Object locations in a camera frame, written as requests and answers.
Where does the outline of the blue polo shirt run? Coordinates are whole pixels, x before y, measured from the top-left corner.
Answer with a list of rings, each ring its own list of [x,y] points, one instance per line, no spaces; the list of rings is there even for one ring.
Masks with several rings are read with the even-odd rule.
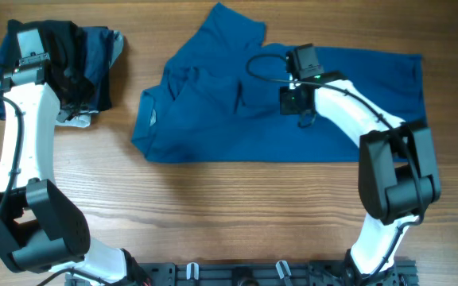
[[[161,82],[141,94],[132,142],[147,160],[358,160],[358,148],[328,119],[299,128],[298,115],[280,114],[279,89],[290,77],[285,54],[296,46],[266,44],[265,35],[263,23],[222,4],[212,8],[166,63]],[[342,73],[388,113],[425,119],[419,55],[315,48],[324,73]]]

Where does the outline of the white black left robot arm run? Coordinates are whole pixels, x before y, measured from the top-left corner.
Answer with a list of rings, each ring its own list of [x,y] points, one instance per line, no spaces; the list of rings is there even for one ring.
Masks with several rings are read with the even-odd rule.
[[[126,250],[91,237],[81,210],[55,184],[55,72],[42,60],[21,62],[2,77],[0,259],[12,272],[68,273],[91,285],[148,285],[146,272]]]

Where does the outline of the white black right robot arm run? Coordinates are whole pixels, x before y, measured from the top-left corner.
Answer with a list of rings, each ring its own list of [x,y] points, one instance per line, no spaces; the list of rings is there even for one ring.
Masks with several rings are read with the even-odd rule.
[[[352,285],[386,279],[396,269],[404,235],[423,223],[426,209],[441,196],[430,128],[388,113],[339,71],[291,75],[280,104],[284,115],[328,119],[358,148],[358,191],[367,214],[347,251],[343,278]]]

